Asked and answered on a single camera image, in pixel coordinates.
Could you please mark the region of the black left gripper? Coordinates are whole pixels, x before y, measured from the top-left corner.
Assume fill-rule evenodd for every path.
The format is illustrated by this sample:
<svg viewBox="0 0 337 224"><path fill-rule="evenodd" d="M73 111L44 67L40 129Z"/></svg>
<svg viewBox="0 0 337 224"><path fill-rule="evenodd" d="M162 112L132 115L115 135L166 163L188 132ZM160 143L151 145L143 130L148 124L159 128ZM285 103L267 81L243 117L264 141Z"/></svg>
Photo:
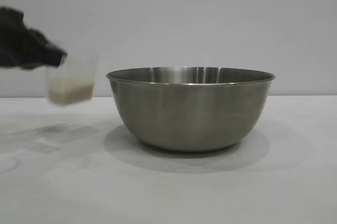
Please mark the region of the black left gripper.
<svg viewBox="0 0 337 224"><path fill-rule="evenodd" d="M16 9L1 6L1 68L59 68L67 59L67 52L52 43L37 29L28 29L29 61L24 52L27 29L24 14Z"/></svg>

